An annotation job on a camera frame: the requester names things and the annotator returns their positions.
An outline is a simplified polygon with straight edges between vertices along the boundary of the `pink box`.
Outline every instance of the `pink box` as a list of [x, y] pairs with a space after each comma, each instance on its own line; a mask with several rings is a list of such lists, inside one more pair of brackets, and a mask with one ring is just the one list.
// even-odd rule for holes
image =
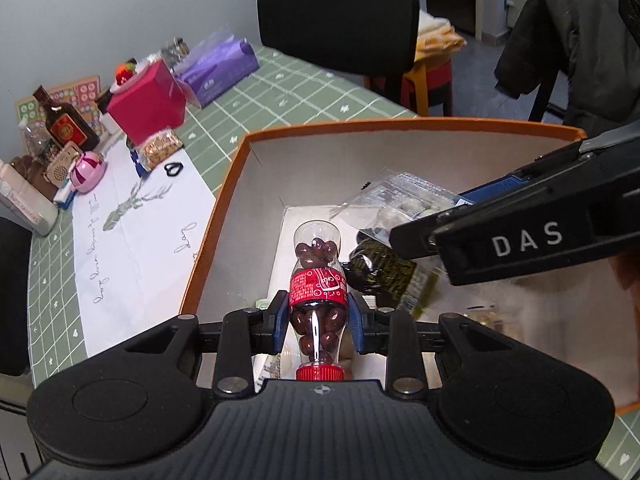
[[137, 76], [131, 86], [115, 93], [107, 111], [138, 146], [159, 130], [180, 126], [185, 106], [180, 86], [160, 60]]

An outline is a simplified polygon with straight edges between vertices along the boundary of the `purple bag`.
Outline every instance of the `purple bag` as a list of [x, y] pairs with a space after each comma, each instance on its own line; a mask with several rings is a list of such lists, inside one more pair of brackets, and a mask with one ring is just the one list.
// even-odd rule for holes
[[191, 88], [200, 107], [205, 107], [259, 68], [254, 50], [245, 40], [214, 32], [197, 44], [174, 72]]

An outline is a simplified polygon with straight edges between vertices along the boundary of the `plastic bag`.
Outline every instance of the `plastic bag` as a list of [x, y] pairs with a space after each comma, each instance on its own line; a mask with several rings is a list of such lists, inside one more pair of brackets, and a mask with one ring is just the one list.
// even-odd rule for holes
[[203, 108], [258, 68], [251, 45], [221, 30], [197, 44], [174, 73], [189, 101]]
[[391, 247], [391, 229], [457, 205], [468, 200], [411, 173], [386, 175], [367, 186], [332, 212], [347, 224]]

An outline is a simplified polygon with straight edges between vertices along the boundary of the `folded towel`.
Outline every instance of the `folded towel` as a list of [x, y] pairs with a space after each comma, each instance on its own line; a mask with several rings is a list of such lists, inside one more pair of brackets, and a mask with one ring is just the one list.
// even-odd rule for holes
[[444, 25], [436, 30], [418, 36], [415, 45], [415, 60], [428, 56], [453, 54], [466, 45], [466, 40], [460, 36], [451, 25]]
[[451, 25], [446, 18], [434, 18], [428, 12], [421, 10], [418, 17], [418, 36], [433, 32], [445, 25]]

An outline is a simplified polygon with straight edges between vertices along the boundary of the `chocolate candy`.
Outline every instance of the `chocolate candy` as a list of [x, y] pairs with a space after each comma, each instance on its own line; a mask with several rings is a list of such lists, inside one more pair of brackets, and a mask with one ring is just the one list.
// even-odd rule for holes
[[302, 258], [303, 256], [307, 256], [308, 254], [311, 254], [311, 247], [309, 247], [307, 244], [302, 242], [296, 245], [297, 257]]
[[328, 261], [333, 260], [338, 255], [338, 246], [333, 240], [329, 240], [324, 244], [324, 256]]
[[318, 352], [318, 362], [323, 365], [332, 365], [334, 364], [334, 358], [331, 357], [331, 354], [329, 354], [329, 352], [321, 350]]
[[347, 319], [347, 313], [343, 308], [332, 308], [324, 318], [324, 328], [331, 332], [338, 332]]
[[308, 333], [308, 334], [312, 334], [313, 333], [313, 327], [311, 325], [311, 320], [312, 320], [313, 316], [316, 316], [318, 318], [318, 328], [320, 330], [319, 335], [322, 335], [324, 333], [324, 319], [319, 314], [320, 313], [317, 310], [309, 310], [305, 314], [305, 329], [306, 329], [306, 333]]
[[316, 308], [316, 312], [318, 313], [318, 317], [324, 319], [324, 316], [326, 316], [326, 314], [329, 312], [329, 306], [320, 305], [318, 308]]
[[335, 332], [325, 332], [320, 336], [320, 345], [327, 352], [334, 352], [338, 348], [338, 336]]
[[306, 334], [305, 314], [301, 310], [292, 310], [291, 314], [289, 314], [289, 321], [298, 335]]
[[306, 356], [312, 356], [314, 354], [314, 339], [310, 335], [303, 335], [298, 342], [300, 345], [300, 351]]
[[311, 251], [314, 256], [324, 260], [324, 240], [322, 240], [322, 238], [314, 238], [311, 240]]
[[326, 267], [326, 261], [309, 253], [300, 258], [300, 265], [302, 265], [303, 269], [320, 269], [321, 267]]

